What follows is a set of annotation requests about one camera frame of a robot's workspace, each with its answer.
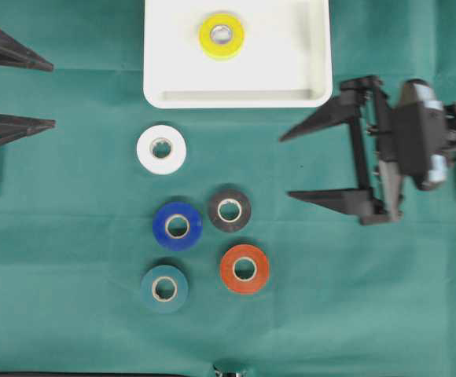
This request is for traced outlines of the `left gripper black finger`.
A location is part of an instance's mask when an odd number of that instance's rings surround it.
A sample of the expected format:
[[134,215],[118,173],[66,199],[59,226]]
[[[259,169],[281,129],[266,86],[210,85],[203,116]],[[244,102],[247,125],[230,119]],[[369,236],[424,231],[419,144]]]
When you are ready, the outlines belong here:
[[54,66],[0,29],[0,66],[53,71]]
[[0,114],[0,146],[30,137],[56,126],[52,119],[36,119]]

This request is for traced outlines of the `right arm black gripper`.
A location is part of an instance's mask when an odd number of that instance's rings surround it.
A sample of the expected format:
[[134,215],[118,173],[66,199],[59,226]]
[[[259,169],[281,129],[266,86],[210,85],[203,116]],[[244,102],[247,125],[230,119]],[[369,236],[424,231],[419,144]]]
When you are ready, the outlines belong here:
[[377,76],[341,82],[337,96],[328,99],[304,121],[284,133],[279,141],[288,141],[344,123],[349,125],[352,136],[360,135],[361,109],[370,95],[376,122],[367,131],[375,138],[377,172],[381,180],[383,199],[376,198],[371,188],[291,191],[287,192],[288,196],[338,213],[356,216],[361,225],[376,225],[401,219],[404,176],[399,172],[396,158],[395,137],[391,125],[392,108],[388,103],[388,95],[381,87],[382,81]]

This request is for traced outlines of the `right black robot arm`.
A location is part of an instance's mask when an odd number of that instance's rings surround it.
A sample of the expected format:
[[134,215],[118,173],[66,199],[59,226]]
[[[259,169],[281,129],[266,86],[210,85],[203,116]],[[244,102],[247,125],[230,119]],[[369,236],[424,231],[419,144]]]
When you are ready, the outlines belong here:
[[456,163],[456,102],[445,105],[422,79],[402,84],[391,106],[376,75],[349,79],[281,141],[348,125],[357,188],[290,191],[294,199],[353,215],[362,225],[397,222],[402,217],[403,183],[437,189]]

